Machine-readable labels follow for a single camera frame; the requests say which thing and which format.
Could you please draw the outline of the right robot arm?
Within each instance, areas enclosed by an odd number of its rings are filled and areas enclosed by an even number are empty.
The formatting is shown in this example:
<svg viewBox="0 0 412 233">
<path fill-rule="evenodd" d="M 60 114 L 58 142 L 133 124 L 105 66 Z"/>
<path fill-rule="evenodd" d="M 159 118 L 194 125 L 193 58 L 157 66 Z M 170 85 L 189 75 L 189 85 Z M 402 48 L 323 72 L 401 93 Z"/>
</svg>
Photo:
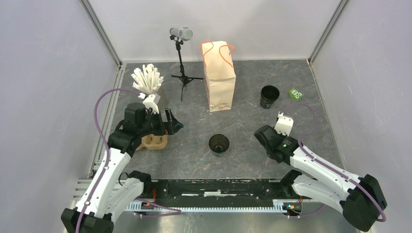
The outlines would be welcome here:
<svg viewBox="0 0 412 233">
<path fill-rule="evenodd" d="M 387 201 L 378 180 L 359 176 L 333 165 L 303 145 L 300 139 L 264 125 L 254 132 L 269 158 L 293 167 L 281 184 L 287 198 L 308 197 L 332 207 L 356 229 L 367 232 L 386 221 Z"/>
</svg>

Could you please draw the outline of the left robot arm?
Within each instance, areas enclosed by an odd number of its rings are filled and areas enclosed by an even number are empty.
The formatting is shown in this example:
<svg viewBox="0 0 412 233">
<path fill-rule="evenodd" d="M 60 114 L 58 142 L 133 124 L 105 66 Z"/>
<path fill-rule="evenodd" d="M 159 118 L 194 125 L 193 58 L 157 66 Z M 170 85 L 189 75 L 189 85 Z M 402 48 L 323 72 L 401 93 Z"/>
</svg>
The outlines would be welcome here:
<svg viewBox="0 0 412 233">
<path fill-rule="evenodd" d="M 106 152 L 89 187 L 72 209 L 66 208 L 61 220 L 69 233 L 111 233 L 114 224 L 126 207 L 137 197 L 146 198 L 153 193 L 150 174 L 133 171 L 116 192 L 125 166 L 130 162 L 142 138 L 149 135 L 164 136 L 177 133 L 183 124 L 165 109 L 167 120 L 143 103 L 131 103 L 107 140 Z"/>
</svg>

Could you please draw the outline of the black coffee cup with print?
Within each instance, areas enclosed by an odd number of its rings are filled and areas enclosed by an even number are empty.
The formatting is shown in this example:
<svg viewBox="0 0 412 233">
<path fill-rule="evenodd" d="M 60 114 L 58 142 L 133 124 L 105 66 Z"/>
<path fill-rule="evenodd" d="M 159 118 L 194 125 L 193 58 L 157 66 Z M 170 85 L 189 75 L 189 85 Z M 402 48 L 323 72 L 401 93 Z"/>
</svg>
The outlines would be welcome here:
<svg viewBox="0 0 412 233">
<path fill-rule="evenodd" d="M 209 139 L 208 145 L 216 157 L 222 157 L 222 155 L 228 150 L 230 142 L 225 135 L 215 134 Z"/>
</svg>

